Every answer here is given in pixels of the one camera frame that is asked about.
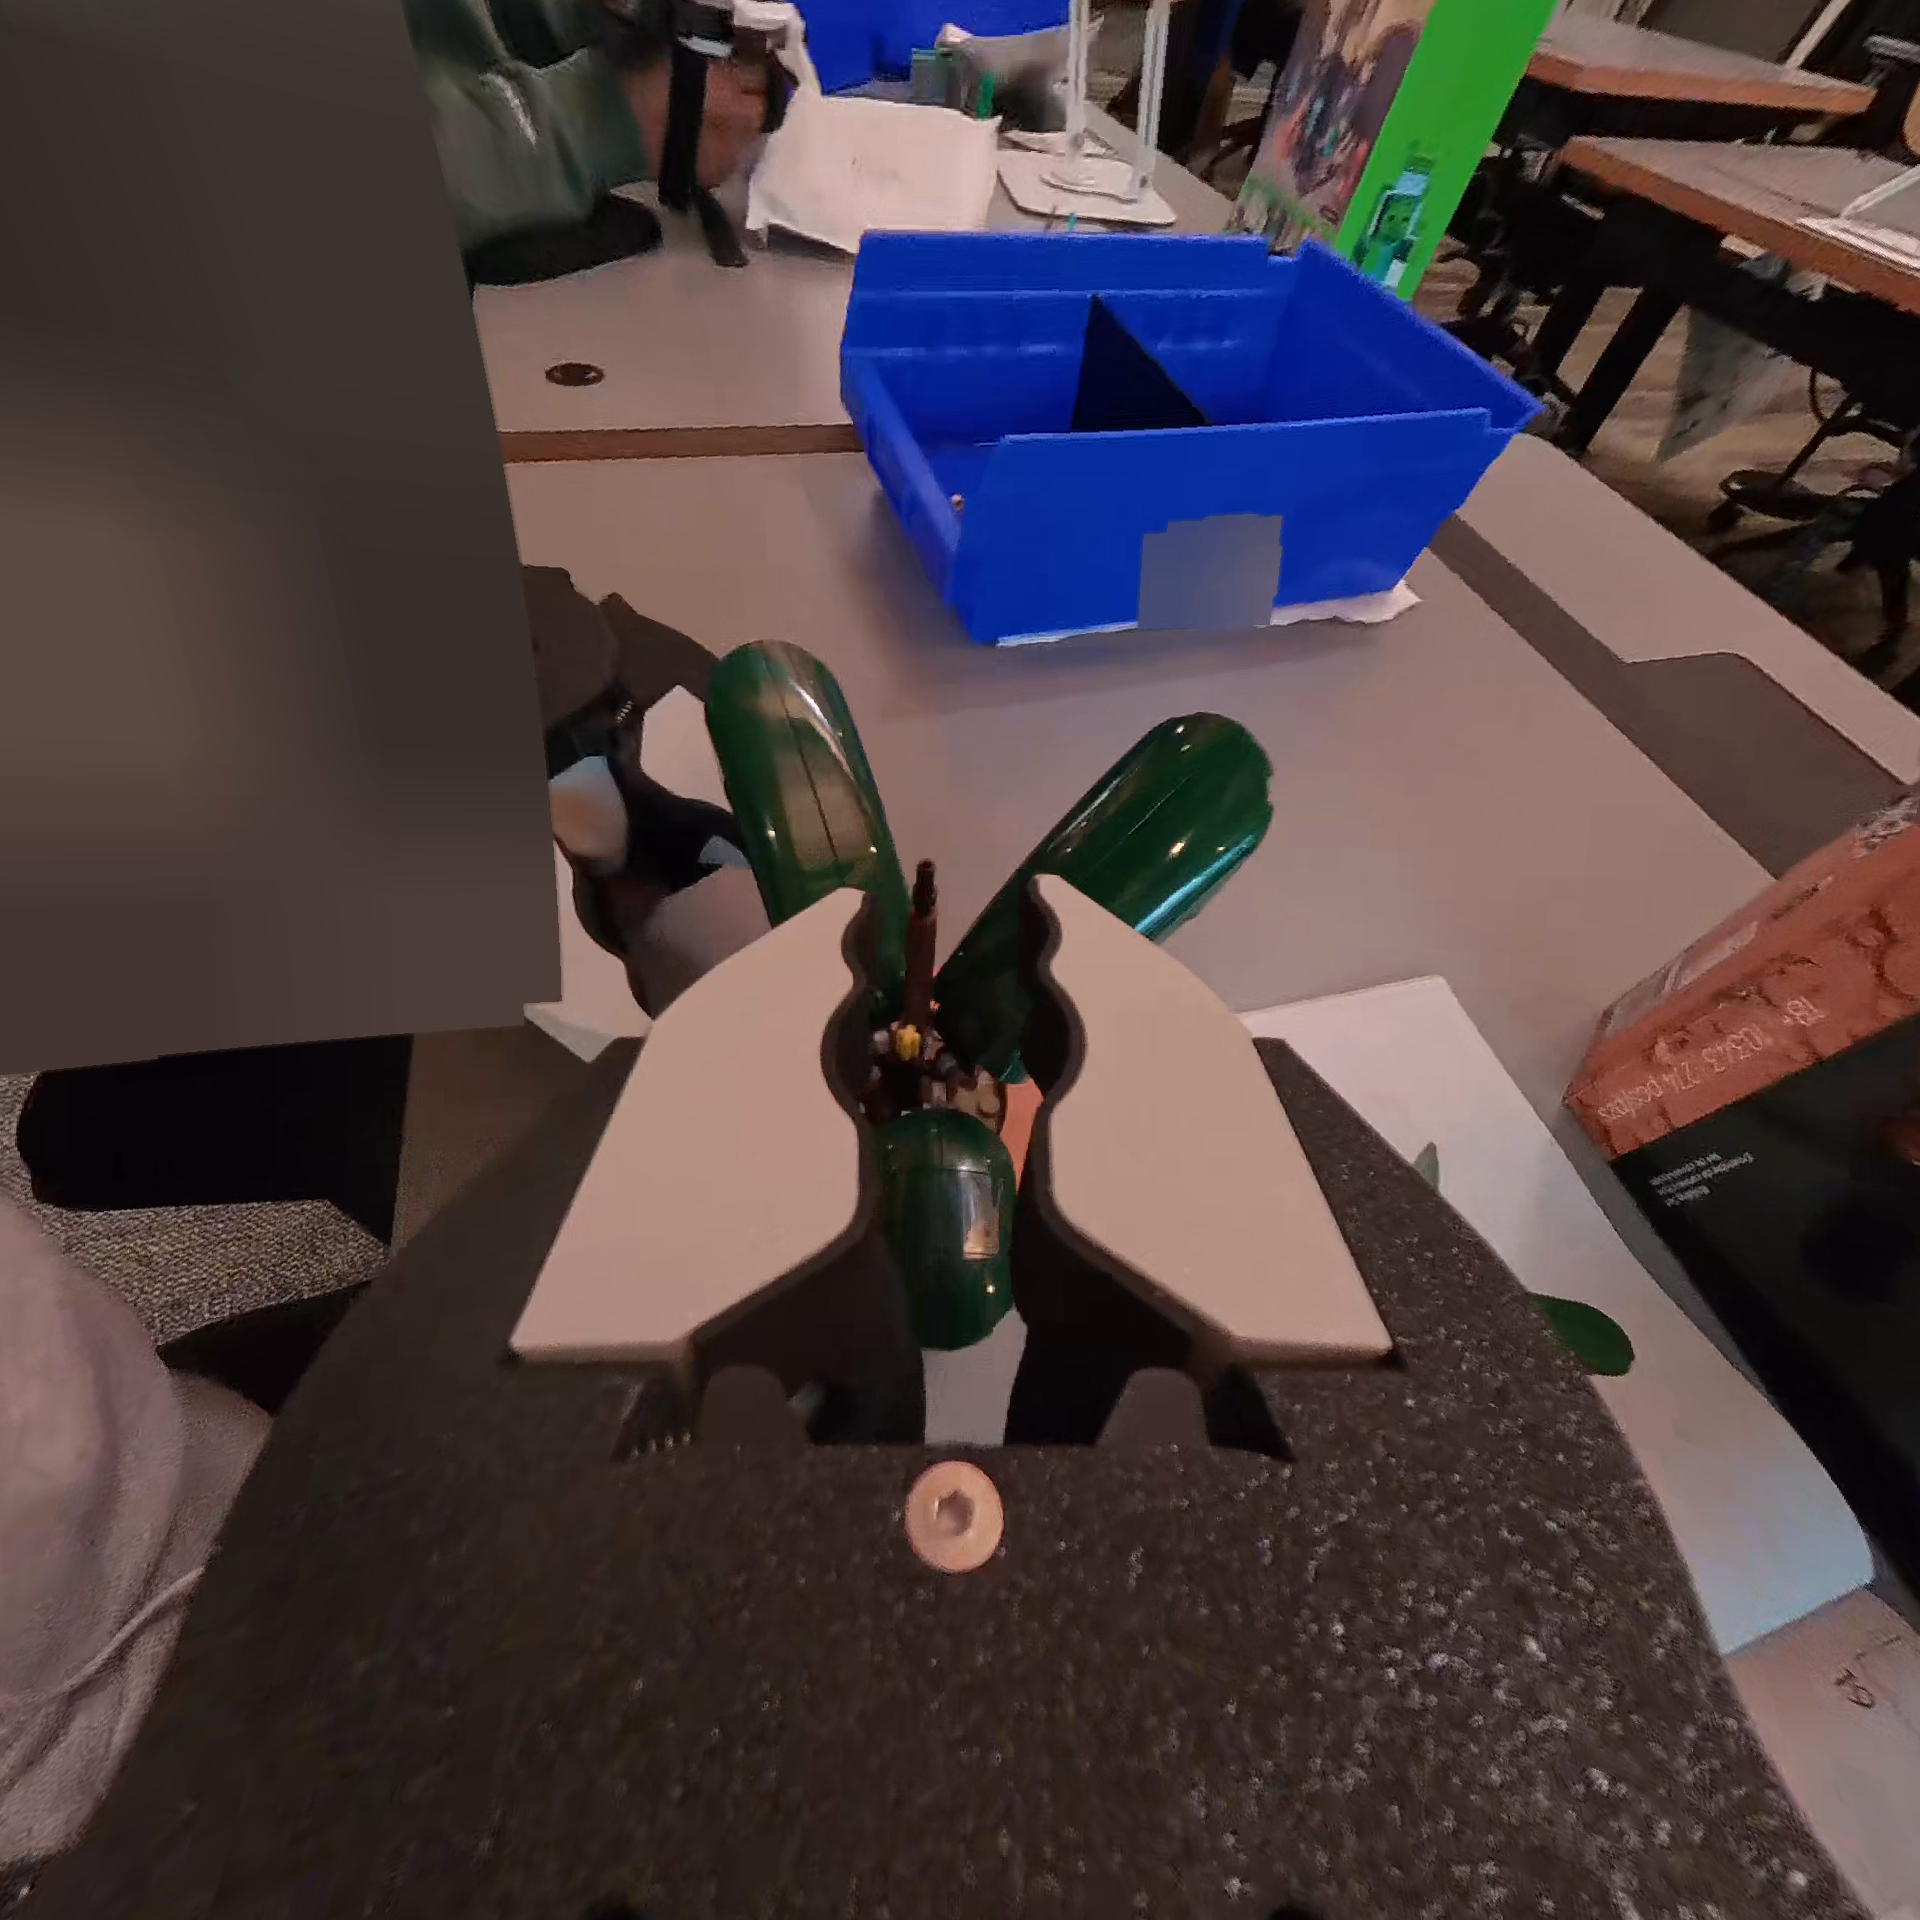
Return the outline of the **white paper sheet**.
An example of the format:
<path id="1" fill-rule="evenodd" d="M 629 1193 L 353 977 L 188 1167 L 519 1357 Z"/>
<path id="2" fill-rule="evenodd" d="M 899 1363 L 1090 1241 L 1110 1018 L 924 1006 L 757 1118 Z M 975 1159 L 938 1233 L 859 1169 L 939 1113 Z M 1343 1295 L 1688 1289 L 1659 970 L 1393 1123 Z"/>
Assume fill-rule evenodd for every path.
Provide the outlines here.
<path id="1" fill-rule="evenodd" d="M 745 229 L 856 251 L 870 233 L 975 233 L 998 180 L 998 117 L 795 91 L 749 180 Z"/>

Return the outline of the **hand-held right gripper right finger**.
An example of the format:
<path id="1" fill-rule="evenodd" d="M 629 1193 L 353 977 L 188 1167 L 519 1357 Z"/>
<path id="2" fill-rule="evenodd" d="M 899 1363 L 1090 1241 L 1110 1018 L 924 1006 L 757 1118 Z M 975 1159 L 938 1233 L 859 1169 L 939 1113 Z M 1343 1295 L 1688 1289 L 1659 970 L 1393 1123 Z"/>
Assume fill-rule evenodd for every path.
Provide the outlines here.
<path id="1" fill-rule="evenodd" d="M 1027 884 L 1020 983 L 1040 1113 L 1003 1441 L 1288 1460 L 1262 1374 L 1378 1368 L 1393 1339 L 1258 1037 L 1060 875 Z"/>

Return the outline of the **large blue plastic bin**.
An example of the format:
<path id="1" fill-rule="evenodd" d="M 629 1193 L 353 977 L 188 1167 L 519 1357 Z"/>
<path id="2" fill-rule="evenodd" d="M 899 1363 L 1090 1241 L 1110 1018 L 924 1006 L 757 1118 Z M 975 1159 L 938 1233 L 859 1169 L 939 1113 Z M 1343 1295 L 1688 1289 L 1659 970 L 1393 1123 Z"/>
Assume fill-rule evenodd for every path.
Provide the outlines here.
<path id="1" fill-rule="evenodd" d="M 1381 600 L 1540 403 L 1321 245 L 876 233 L 843 405 L 985 648 Z"/>

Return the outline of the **person's grey hoodie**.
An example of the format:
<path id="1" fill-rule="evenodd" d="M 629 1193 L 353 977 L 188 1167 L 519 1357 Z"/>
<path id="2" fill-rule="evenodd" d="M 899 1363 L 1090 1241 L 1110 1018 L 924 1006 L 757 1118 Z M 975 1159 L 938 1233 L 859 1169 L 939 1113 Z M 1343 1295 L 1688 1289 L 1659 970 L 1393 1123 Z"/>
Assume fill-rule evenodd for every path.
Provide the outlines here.
<path id="1" fill-rule="evenodd" d="M 172 1373 L 3 1201 L 3 1866 L 75 1844 L 176 1651 L 268 1414 Z"/>

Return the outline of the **green toy set box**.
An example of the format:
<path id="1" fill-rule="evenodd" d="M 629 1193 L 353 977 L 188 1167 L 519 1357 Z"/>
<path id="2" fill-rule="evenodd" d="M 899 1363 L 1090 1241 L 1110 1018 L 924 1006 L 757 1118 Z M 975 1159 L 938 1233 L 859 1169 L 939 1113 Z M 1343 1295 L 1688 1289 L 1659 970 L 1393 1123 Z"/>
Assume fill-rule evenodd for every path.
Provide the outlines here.
<path id="1" fill-rule="evenodd" d="M 1303 2 L 1231 235 L 1321 241 L 1402 301 L 1558 2 Z"/>

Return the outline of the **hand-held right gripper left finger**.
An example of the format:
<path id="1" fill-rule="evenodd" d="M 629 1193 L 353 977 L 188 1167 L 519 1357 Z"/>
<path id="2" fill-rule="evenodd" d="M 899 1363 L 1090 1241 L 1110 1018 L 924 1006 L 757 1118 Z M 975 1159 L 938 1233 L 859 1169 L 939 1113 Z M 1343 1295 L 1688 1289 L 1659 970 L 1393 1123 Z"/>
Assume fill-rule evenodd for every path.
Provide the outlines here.
<path id="1" fill-rule="evenodd" d="M 837 889 L 652 1023 L 510 1334 L 515 1363 L 821 1390 L 849 1445 L 924 1441 L 924 1357 L 862 1109 L 876 898 Z"/>

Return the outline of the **wooden background table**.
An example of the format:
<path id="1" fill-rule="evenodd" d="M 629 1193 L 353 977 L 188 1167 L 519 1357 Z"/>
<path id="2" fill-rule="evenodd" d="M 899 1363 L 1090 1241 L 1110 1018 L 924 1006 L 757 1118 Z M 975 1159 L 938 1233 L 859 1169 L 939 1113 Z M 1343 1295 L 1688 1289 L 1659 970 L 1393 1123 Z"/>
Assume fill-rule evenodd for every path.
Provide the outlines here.
<path id="1" fill-rule="evenodd" d="M 1915 77 L 1918 48 L 1898 39 L 1865 52 L 1856 77 L 1558 12 L 1502 132 L 1544 149 L 1544 175 L 1572 196 L 1653 205 L 1918 313 L 1918 264 L 1834 229 L 1905 169 L 1895 110 Z"/>

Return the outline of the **clear acrylic stand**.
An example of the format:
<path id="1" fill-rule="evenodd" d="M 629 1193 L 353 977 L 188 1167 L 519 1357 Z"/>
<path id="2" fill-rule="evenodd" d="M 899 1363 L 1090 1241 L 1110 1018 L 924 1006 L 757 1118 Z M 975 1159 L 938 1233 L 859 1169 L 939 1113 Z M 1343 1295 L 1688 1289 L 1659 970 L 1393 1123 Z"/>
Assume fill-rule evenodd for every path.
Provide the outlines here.
<path id="1" fill-rule="evenodd" d="M 1158 121 L 1172 2 L 1150 2 L 1139 48 L 1136 132 L 1120 148 L 1090 149 L 1090 2 L 1069 6 L 1064 132 L 1003 142 L 998 187 L 1030 217 L 1169 229 L 1172 208 L 1157 189 Z"/>

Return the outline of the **small blue plastic bin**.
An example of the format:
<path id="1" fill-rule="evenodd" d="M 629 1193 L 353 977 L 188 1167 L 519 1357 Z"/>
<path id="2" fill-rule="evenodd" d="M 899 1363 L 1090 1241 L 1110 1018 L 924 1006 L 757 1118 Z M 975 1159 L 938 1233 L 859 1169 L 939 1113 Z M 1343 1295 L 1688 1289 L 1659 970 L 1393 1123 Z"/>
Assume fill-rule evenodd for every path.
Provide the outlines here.
<path id="1" fill-rule="evenodd" d="M 944 26 L 969 35 L 1027 35 L 1069 26 L 1070 2 L 797 2 L 823 91 L 907 77 L 912 57 Z"/>

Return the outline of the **toy brick potted plant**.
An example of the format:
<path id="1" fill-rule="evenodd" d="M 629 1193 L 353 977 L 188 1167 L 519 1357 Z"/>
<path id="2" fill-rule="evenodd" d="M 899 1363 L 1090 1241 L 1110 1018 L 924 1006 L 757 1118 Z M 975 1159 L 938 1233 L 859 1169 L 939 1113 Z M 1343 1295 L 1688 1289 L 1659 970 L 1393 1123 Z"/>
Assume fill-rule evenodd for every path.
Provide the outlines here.
<path id="1" fill-rule="evenodd" d="M 1017 1307 L 1010 1086 L 1027 1077 L 1030 881 L 1058 875 L 1139 937 L 1196 921 L 1275 822 L 1275 764 L 1210 711 L 1139 735 L 1052 822 L 938 962 L 939 879 L 907 879 L 852 710 L 789 642 L 730 650 L 708 741 L 770 923 L 852 889 L 871 903 L 871 1018 L 859 1104 L 878 1144 L 878 1226 L 914 1343 L 973 1349 Z"/>

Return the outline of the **dark toy plant set box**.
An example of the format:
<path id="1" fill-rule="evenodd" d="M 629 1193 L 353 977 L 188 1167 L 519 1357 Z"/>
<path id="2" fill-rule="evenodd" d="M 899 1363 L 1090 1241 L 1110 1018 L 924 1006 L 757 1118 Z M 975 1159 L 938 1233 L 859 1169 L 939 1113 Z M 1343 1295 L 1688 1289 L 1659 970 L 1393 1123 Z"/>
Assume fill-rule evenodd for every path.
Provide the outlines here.
<path id="1" fill-rule="evenodd" d="M 1623 993 L 1563 1108 L 1918 1554 L 1918 786 Z"/>

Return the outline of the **white instruction booklet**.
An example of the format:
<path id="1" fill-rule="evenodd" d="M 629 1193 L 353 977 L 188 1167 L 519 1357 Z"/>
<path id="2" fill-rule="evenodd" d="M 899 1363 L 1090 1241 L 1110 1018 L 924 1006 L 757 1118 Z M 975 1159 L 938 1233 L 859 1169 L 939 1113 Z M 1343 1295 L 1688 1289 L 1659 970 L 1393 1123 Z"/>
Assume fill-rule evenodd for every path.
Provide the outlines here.
<path id="1" fill-rule="evenodd" d="M 1288 1042 L 1532 1292 L 1606 1312 L 1632 1349 L 1597 1393 L 1663 1501 L 1722 1651 L 1872 1575 L 1865 1527 L 1746 1373 L 1646 1272 L 1444 977 L 1241 1015 Z"/>

